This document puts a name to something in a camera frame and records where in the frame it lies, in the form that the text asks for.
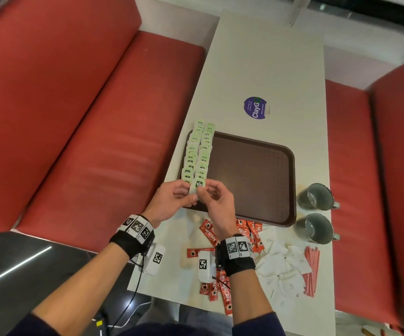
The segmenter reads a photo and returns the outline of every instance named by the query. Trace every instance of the black cable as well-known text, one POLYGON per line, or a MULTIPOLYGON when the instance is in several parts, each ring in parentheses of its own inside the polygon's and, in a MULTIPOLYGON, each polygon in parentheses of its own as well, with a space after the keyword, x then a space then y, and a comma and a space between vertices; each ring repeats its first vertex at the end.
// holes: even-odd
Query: black cable
POLYGON ((145 257, 143 256, 142 259, 142 264, 138 265, 140 267, 140 277, 138 277, 138 283, 137 283, 137 287, 135 288, 135 292, 133 293, 132 298, 130 299, 129 304, 127 305, 127 307, 124 309, 124 311, 121 313, 121 315, 118 317, 118 319, 116 320, 115 323, 113 323, 112 328, 110 329, 110 332, 113 331, 113 328, 115 328, 115 325, 120 321, 121 317, 124 315, 124 313, 127 311, 127 309, 130 307, 130 304, 132 303, 133 299, 135 298, 135 295, 137 294, 138 291, 138 287, 140 286, 140 280, 142 279, 142 274, 143 274, 143 267, 145 264, 145 257))
POLYGON ((219 281, 219 282, 221 282, 221 283, 224 284, 228 289, 230 289, 230 287, 229 287, 227 284, 225 284, 225 282, 221 281, 219 278, 216 278, 216 277, 213 276, 213 279, 214 279, 214 280, 217 280, 217 281, 219 281))

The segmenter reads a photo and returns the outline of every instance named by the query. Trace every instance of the white device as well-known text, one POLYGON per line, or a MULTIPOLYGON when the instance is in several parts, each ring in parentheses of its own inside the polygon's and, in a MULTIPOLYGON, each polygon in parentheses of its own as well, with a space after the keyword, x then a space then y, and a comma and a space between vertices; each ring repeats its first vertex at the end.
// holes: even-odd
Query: white device
POLYGON ((213 251, 199 251, 197 278, 201 283, 216 281, 216 261, 213 251))
POLYGON ((144 272, 153 276, 159 270, 166 248, 163 245, 152 243, 145 256, 144 272))

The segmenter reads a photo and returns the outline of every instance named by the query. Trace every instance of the pants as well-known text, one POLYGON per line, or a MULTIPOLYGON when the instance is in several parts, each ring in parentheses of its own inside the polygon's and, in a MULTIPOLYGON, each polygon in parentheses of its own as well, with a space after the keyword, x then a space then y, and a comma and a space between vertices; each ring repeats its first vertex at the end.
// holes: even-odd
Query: pants
POLYGON ((182 323, 194 328, 205 328, 216 336, 231 336, 233 319, 216 312, 200 310, 187 305, 152 298, 149 310, 139 319, 137 324, 182 323))

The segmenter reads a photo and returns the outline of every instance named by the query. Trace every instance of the navy blue shirt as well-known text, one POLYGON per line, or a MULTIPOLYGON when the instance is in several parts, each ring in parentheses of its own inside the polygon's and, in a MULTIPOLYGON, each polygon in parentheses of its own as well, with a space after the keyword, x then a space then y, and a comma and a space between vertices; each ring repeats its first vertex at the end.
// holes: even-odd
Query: navy blue shirt
MULTIPOLYGON (((272 312, 237 324, 233 336, 272 335, 285 336, 277 315, 272 312)), ((119 333, 119 336, 209 336, 211 332, 184 324, 143 323, 119 333)), ((39 317, 29 314, 22 319, 7 336, 59 336, 39 317)))

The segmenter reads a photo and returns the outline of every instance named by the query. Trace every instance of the purple sticker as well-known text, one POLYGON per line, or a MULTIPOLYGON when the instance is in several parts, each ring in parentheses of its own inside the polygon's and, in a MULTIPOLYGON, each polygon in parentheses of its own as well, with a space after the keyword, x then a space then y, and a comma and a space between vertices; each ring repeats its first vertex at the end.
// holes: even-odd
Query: purple sticker
POLYGON ((244 111, 252 118, 264 119, 266 101, 259 97, 250 97, 244 101, 244 111))

